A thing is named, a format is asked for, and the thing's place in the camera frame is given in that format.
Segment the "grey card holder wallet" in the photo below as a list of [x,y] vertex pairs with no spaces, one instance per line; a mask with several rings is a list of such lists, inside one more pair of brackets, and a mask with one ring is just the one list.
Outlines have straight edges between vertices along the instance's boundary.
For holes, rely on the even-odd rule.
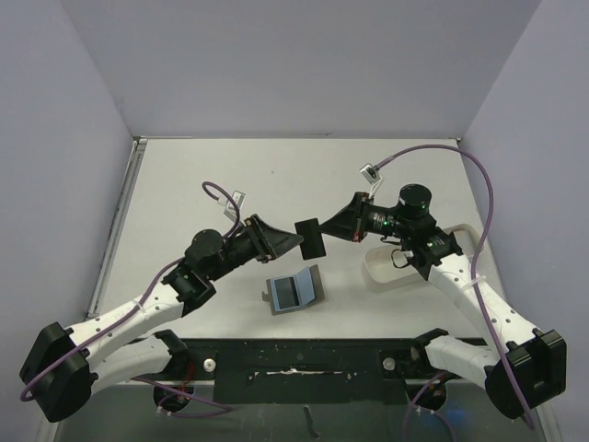
[[292,313],[315,306],[325,300],[325,290],[317,264],[300,272],[266,281],[261,298],[268,303],[273,316]]

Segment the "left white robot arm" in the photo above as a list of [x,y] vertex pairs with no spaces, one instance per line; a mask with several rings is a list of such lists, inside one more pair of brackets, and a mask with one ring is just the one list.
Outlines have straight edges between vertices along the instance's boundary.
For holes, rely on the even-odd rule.
[[192,363],[188,347],[158,326],[202,307],[215,293],[214,281],[236,268],[274,261],[303,241],[257,215],[230,238],[213,229],[198,232],[184,256],[160,270],[141,296],[93,320],[44,327],[20,370],[20,399],[35,401],[55,423],[119,382],[153,374],[183,378]]

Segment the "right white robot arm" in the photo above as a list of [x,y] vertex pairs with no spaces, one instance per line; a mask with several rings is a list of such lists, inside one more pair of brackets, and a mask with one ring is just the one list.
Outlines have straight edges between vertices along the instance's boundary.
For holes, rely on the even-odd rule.
[[566,389],[567,345],[556,331],[542,331],[517,313],[474,269],[456,237],[430,214],[430,190],[404,186],[393,207],[381,207],[365,192],[319,226],[321,233],[360,242],[366,235],[395,238],[407,263],[439,289],[480,333],[487,349],[443,331],[424,335],[410,353],[423,377],[444,370],[483,388],[503,415],[515,419]]

